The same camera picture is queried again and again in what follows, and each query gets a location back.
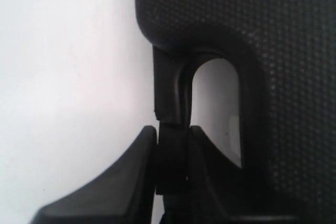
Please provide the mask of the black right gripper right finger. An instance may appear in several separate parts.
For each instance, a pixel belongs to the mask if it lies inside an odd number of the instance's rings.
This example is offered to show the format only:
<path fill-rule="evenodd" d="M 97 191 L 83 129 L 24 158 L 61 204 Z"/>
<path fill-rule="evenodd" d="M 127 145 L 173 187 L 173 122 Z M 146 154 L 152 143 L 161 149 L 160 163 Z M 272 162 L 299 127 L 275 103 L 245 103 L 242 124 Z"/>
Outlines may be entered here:
<path fill-rule="evenodd" d="M 334 137 L 277 126 L 249 136 L 232 163 L 198 126 L 170 125 L 167 220 L 179 223 L 335 223 Z"/>

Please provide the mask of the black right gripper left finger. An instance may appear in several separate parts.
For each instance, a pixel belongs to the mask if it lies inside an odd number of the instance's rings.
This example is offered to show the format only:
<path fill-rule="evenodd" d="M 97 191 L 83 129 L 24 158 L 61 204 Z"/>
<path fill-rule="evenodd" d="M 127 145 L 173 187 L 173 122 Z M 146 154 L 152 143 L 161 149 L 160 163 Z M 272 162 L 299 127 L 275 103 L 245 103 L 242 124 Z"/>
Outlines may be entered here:
<path fill-rule="evenodd" d="M 145 126 L 101 175 L 42 207 L 32 223 L 151 223 L 156 130 Z"/>

